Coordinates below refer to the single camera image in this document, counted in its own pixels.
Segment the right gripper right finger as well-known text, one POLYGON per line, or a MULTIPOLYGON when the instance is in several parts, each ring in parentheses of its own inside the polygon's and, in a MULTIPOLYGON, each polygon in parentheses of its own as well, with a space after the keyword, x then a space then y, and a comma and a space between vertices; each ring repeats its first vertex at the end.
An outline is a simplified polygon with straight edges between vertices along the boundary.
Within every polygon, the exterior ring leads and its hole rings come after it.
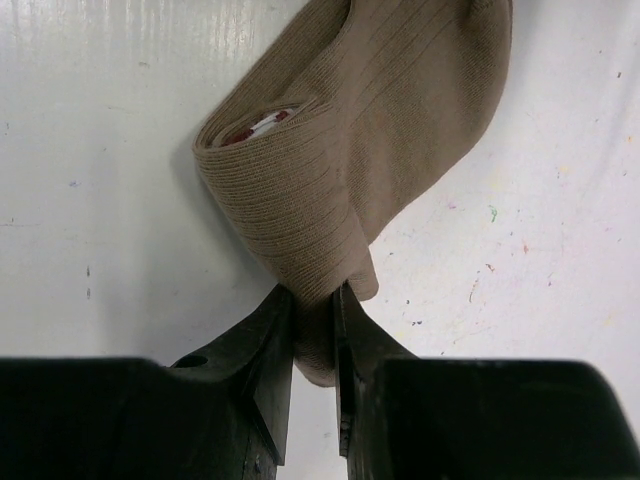
POLYGON ((331 303, 339 453, 346 458, 355 435, 357 400, 378 364, 416 356, 366 313, 349 284, 333 292, 331 303))

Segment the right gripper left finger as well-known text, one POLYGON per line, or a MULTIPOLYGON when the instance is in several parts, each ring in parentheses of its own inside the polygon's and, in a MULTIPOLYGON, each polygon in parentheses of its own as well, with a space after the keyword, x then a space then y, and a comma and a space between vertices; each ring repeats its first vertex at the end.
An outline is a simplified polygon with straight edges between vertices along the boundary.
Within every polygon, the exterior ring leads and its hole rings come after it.
POLYGON ((293 313, 292 294, 278 285, 250 315, 171 366, 196 379, 228 381, 233 402, 277 465, 286 455, 293 313))

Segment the brown striped sock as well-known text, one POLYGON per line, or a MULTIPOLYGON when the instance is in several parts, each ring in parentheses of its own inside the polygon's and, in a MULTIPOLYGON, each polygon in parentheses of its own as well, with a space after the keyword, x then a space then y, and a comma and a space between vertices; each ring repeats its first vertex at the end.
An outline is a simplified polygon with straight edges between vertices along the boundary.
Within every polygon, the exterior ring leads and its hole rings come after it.
POLYGON ((377 293, 370 244, 485 133, 512 23, 508 1, 311 1, 196 135, 209 191, 296 299, 310 382, 335 383, 331 294, 377 293))

